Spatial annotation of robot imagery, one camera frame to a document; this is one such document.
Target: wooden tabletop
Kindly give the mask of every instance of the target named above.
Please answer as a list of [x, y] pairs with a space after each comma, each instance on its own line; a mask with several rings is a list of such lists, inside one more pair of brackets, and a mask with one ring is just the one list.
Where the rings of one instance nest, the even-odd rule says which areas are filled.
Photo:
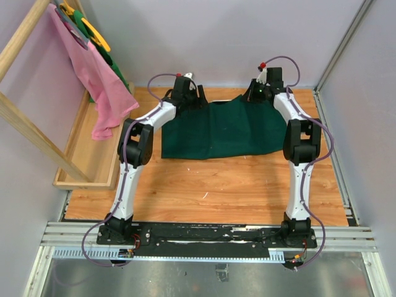
[[[154, 88], [162, 97], [167, 88]], [[233, 99], [245, 89], [208, 88], [208, 101]], [[311, 90], [295, 90], [301, 107], [318, 117]], [[157, 105], [145, 88], [137, 88], [140, 108], [132, 118]], [[161, 131], [154, 136], [153, 156], [144, 168], [134, 202], [134, 220], [280, 224], [289, 199], [290, 171], [282, 151], [260, 156], [210, 160], [161, 159]], [[327, 147], [322, 136], [321, 155]], [[115, 191], [74, 190], [66, 219], [103, 219]], [[315, 165], [310, 190], [311, 210], [331, 226], [347, 226], [330, 159]]]

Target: white wall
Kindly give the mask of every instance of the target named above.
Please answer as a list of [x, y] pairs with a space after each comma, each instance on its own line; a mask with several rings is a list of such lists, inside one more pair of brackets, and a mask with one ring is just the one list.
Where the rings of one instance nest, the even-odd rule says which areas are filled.
[[321, 96], [347, 186], [396, 295], [395, 10], [394, 0], [373, 4]]
[[[2, 2], [0, 50], [33, 3]], [[83, 88], [48, 15], [39, 21], [0, 90], [64, 148]], [[56, 164], [2, 118], [0, 139], [0, 295], [21, 296], [46, 222], [57, 219], [66, 191], [52, 186]]]
[[[125, 75], [194, 72], [206, 86], [247, 87], [263, 60], [285, 54], [313, 87], [362, 0], [80, 0]], [[288, 62], [285, 81], [296, 71]], [[171, 80], [158, 80], [171, 85]]]

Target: green cloth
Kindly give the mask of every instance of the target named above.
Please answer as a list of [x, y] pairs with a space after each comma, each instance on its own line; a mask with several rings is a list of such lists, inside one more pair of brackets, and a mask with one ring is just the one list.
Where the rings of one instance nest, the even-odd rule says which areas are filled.
[[263, 155], [283, 147], [286, 124], [269, 102], [242, 95], [185, 111], [162, 127], [162, 158], [196, 159]]
[[[77, 9], [74, 10], [73, 13], [73, 18], [72, 21], [75, 22], [76, 26], [80, 31], [88, 38], [93, 37], [92, 31], [87, 28], [84, 23], [82, 22], [82, 18], [84, 18], [84, 15], [78, 11]], [[128, 92], [130, 93], [131, 91], [129, 90], [128, 83], [125, 81], [125, 78], [123, 77], [121, 71], [119, 70], [117, 64], [113, 61], [109, 53], [102, 47], [97, 45], [95, 42], [92, 42], [95, 47], [97, 48], [98, 52], [101, 54], [103, 59], [105, 59], [106, 63], [110, 66], [110, 68], [114, 71], [114, 73], [121, 79], [125, 87], [128, 89]]]

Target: yellow hanger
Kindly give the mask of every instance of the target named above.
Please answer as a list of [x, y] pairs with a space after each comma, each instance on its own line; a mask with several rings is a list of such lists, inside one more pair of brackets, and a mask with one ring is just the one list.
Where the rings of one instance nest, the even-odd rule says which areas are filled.
[[[63, 12], [68, 16], [72, 16], [74, 14], [74, 9], [67, 3], [67, 0], [63, 0], [64, 3], [60, 5], [60, 8], [63, 10]], [[102, 46], [105, 51], [108, 53], [110, 52], [110, 46], [107, 44], [106, 40], [99, 34], [99, 32], [93, 27], [93, 25], [88, 22], [88, 20], [83, 17], [81, 21], [92, 31], [93, 37], [90, 36], [93, 42], [95, 42], [98, 46]]]

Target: wooden base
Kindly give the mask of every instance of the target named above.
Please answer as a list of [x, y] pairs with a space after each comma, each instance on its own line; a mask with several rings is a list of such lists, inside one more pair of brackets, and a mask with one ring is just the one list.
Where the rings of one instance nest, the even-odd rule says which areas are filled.
[[[155, 88], [163, 96], [167, 88]], [[208, 101], [235, 98], [244, 89], [208, 88]], [[311, 90], [295, 90], [301, 107], [318, 117]], [[157, 104], [144, 88], [136, 90], [145, 114]], [[153, 157], [140, 177], [134, 220], [279, 224], [289, 199], [290, 172], [282, 152], [205, 161], [161, 159], [161, 131], [155, 134]], [[322, 138], [321, 155], [326, 153]], [[67, 219], [104, 219], [115, 191], [74, 190]], [[311, 180], [311, 210], [326, 225], [347, 226], [342, 200], [329, 159], [315, 165]]]
[[[133, 84], [130, 84], [130, 88], [134, 91]], [[95, 104], [89, 102], [89, 96], [85, 91], [64, 153], [92, 182], [76, 181], [59, 168], [54, 186], [60, 189], [112, 190], [116, 186], [119, 171], [117, 145], [121, 129], [112, 128], [113, 137], [110, 139], [92, 139], [91, 133], [97, 122], [98, 112], [95, 110]]]

